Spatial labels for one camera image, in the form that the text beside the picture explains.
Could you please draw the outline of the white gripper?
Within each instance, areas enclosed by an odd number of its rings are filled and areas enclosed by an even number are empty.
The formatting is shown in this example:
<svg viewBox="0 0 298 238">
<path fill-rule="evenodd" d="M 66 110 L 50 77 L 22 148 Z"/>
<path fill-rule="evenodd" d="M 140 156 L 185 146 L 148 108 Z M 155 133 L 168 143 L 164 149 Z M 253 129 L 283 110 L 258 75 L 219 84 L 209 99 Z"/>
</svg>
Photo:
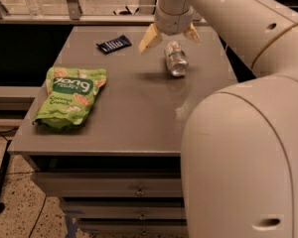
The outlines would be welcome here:
<svg viewBox="0 0 298 238">
<path fill-rule="evenodd" d="M 147 53 L 150 49 L 155 48 L 162 42 L 161 33 L 168 36 L 183 35 L 195 43 L 199 43 L 201 38 L 192 23 L 193 8 L 190 7 L 185 13 L 168 14 L 162 9 L 157 8 L 152 23 L 146 30 L 138 46 L 141 55 Z"/>
</svg>

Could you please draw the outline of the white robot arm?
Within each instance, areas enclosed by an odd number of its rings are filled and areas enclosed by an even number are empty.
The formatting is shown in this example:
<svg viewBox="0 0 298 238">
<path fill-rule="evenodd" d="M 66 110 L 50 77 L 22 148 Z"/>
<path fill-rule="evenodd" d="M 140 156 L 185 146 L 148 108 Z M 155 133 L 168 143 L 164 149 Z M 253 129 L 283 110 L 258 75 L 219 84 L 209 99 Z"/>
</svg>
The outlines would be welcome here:
<svg viewBox="0 0 298 238">
<path fill-rule="evenodd" d="M 298 13 L 275 0 L 158 0 L 139 45 L 199 13 L 256 78 L 214 92 L 181 144 L 189 238 L 298 238 Z"/>
</svg>

